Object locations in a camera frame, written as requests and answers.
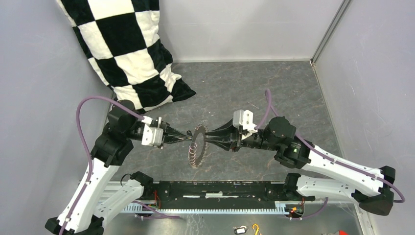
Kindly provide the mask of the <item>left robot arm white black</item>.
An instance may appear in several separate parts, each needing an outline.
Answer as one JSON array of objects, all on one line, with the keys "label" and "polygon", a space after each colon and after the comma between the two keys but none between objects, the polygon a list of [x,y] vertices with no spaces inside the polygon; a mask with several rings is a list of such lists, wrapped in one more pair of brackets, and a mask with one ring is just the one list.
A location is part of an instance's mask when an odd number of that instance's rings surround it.
[{"label": "left robot arm white black", "polygon": [[170,127],[161,118],[141,116],[130,100],[113,103],[108,123],[88,149],[81,129],[78,130],[87,153],[88,166],[75,194],[64,211],[47,220],[45,228],[54,235],[101,235],[111,221],[136,199],[149,199],[154,193],[152,178],[134,173],[130,180],[108,199],[99,202],[108,182],[132,151],[133,140],[144,146],[163,148],[164,144],[190,141],[186,134]]}]

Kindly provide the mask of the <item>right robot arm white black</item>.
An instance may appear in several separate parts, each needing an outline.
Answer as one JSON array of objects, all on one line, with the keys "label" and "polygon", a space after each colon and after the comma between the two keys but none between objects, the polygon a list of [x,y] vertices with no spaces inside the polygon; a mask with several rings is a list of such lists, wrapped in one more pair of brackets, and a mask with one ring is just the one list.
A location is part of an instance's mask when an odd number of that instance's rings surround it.
[{"label": "right robot arm white black", "polygon": [[372,214],[389,215],[394,204],[391,187],[395,169],[371,168],[333,155],[310,141],[296,136],[296,128],[285,117],[274,117],[264,129],[250,119],[231,119],[206,133],[206,142],[226,151],[242,147],[274,151],[274,159],[287,168],[303,169],[326,176],[324,179],[289,174],[283,195],[295,200],[304,197],[327,197],[351,200]]}]

